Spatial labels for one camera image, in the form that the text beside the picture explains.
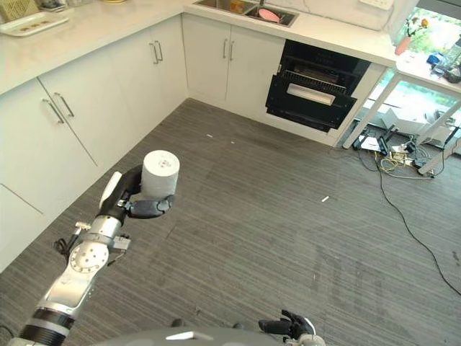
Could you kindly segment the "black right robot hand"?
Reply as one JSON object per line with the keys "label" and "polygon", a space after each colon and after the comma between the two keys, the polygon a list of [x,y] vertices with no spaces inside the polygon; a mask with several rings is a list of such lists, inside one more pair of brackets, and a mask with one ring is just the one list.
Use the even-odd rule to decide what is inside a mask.
{"label": "black right robot hand", "polygon": [[315,327],[307,317],[284,309],[281,314],[279,320],[259,320],[260,330],[267,334],[289,337],[291,340],[299,340],[304,334],[316,335]]}

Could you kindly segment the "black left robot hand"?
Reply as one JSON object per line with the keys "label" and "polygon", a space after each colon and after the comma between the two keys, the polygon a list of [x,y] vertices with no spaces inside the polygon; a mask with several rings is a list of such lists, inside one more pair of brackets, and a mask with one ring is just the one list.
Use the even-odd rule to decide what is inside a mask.
{"label": "black left robot hand", "polygon": [[118,171],[114,172],[101,196],[96,217],[112,217],[124,224],[126,217],[151,219],[165,214],[174,203],[173,193],[134,202],[130,200],[132,196],[141,193],[141,172],[141,165],[123,174]]}

